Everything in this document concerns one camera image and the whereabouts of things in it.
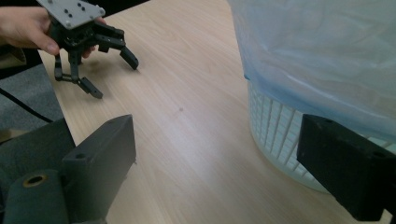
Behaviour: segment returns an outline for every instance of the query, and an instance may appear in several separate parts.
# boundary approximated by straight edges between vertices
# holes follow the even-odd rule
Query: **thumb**
[[[40,49],[46,51],[51,55],[59,54],[59,46],[51,37],[42,33],[40,30],[35,30],[31,33],[31,40],[34,42]]]

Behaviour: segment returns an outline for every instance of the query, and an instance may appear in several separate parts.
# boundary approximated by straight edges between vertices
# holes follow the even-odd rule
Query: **light wood tabletop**
[[[84,59],[80,77],[103,99],[55,81],[54,58],[40,54],[77,145],[109,119],[134,117],[137,164],[109,224],[358,223],[256,147],[226,0],[151,0],[106,22],[125,31],[140,65],[132,70],[114,49]],[[389,223],[389,214],[382,219]]]

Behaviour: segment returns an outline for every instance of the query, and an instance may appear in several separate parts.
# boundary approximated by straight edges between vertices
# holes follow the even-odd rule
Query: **plastic bag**
[[[396,142],[396,1],[228,0],[263,94]]]

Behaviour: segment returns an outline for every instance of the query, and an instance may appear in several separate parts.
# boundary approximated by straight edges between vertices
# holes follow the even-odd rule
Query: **metal plate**
[[[37,2],[68,30],[106,14],[102,7],[80,0],[37,0]]]

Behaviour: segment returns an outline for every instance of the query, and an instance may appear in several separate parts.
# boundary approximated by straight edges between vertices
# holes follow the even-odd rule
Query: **trash bin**
[[[325,191],[296,160],[302,114],[396,152],[396,1],[228,0],[265,157]]]

